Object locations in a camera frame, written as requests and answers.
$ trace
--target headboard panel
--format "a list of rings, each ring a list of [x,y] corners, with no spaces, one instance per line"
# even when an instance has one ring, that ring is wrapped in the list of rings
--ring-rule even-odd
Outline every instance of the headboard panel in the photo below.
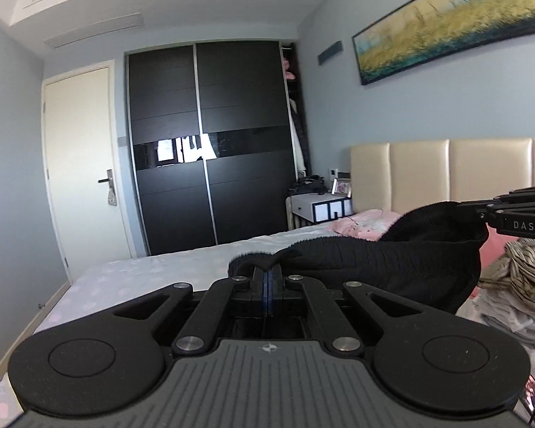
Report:
[[[535,185],[535,139],[361,144],[351,147],[351,180],[357,212],[490,199]]]

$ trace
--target painting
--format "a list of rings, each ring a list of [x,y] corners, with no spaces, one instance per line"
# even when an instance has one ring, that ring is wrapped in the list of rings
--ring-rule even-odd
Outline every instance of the painting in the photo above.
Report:
[[[494,41],[535,34],[535,0],[412,0],[352,40],[361,83]]]

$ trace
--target nightstand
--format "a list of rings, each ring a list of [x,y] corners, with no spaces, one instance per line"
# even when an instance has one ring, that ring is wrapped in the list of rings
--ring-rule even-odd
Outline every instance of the nightstand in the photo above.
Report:
[[[351,198],[340,194],[295,194],[286,202],[290,230],[353,214]]]

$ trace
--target wall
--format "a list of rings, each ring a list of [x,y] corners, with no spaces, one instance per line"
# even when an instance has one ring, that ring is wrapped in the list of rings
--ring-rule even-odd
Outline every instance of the wall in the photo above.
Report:
[[[0,359],[63,285],[41,158],[43,62],[0,31]]]
[[[362,86],[351,37],[410,0],[325,0],[299,27],[314,171],[348,170],[356,143],[535,136],[535,35]],[[337,40],[345,51],[323,66]]]
[[[115,62],[115,116],[117,134],[128,136],[126,96],[126,53],[151,47],[167,47],[194,41],[212,40],[295,40],[297,28],[289,25],[219,24],[195,27],[169,28],[151,31],[120,31],[71,43],[57,48],[46,57],[44,78],[68,72],[96,62],[114,59]],[[141,230],[136,192],[134,189],[131,150],[119,148],[123,176],[124,204],[131,227],[134,248],[138,257],[147,255]]]

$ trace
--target clothes stack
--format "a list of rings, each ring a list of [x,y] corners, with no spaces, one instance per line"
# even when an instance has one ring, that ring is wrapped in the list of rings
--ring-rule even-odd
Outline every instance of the clothes stack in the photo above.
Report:
[[[474,305],[482,319],[535,349],[535,240],[520,238],[480,276]]]

